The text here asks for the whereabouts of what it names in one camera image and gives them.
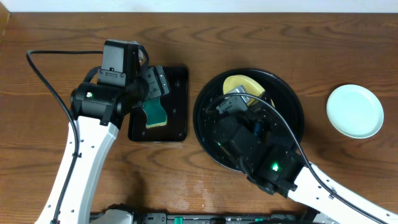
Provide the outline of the green yellow sponge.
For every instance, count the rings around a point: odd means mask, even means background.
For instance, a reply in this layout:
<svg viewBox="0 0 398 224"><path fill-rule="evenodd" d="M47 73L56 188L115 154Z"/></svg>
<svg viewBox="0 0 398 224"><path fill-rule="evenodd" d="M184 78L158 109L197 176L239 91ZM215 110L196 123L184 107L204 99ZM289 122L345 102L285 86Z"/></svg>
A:
<svg viewBox="0 0 398 224"><path fill-rule="evenodd" d="M154 98L143 102L146 114L146 128L156 128L167 124L167 113L161 105L160 98Z"/></svg>

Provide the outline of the yellow plate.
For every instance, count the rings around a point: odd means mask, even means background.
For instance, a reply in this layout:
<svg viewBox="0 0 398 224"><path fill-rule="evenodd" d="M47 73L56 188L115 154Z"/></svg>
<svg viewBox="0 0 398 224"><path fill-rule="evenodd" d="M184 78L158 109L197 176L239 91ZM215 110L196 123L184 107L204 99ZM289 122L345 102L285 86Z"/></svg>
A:
<svg viewBox="0 0 398 224"><path fill-rule="evenodd" d="M223 93L247 93L260 97L266 90L254 79L245 75L232 75L223 83Z"/></svg>

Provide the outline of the light blue plate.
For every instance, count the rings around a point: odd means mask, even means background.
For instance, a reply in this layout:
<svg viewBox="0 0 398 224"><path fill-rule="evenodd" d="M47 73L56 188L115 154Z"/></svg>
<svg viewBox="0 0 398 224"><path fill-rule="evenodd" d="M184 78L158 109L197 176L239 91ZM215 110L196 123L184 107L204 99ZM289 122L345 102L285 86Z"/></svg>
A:
<svg viewBox="0 0 398 224"><path fill-rule="evenodd" d="M353 139L377 134L384 123L384 110L377 96L359 85L341 85L329 95L326 114L332 126Z"/></svg>

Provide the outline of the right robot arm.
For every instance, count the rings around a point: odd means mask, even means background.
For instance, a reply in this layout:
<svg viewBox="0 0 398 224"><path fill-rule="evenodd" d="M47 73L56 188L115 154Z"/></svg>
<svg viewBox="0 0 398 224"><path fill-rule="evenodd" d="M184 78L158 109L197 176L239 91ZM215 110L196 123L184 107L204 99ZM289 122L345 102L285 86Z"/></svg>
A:
<svg viewBox="0 0 398 224"><path fill-rule="evenodd" d="M397 214L347 189L310 162L280 116L268 121L225 116L211 133L231 163L267 194L281 194L337 223L397 223Z"/></svg>

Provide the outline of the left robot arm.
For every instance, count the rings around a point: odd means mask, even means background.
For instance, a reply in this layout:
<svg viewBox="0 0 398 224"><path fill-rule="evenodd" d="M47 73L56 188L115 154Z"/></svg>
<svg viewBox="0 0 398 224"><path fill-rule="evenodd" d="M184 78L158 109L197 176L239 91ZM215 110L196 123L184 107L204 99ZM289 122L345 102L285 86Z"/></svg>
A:
<svg viewBox="0 0 398 224"><path fill-rule="evenodd" d="M127 108L131 115L129 129L148 131L167 125L168 117L160 100L170 93L167 78L169 68L149 67L142 75L149 86L146 97ZM93 84L91 79L100 72L91 69L83 83L72 94L74 109L69 125L68 143L47 205L37 223L88 223L91 205L101 170L108 152L116 140L125 113L112 102L100 102L111 94L110 86Z"/></svg>

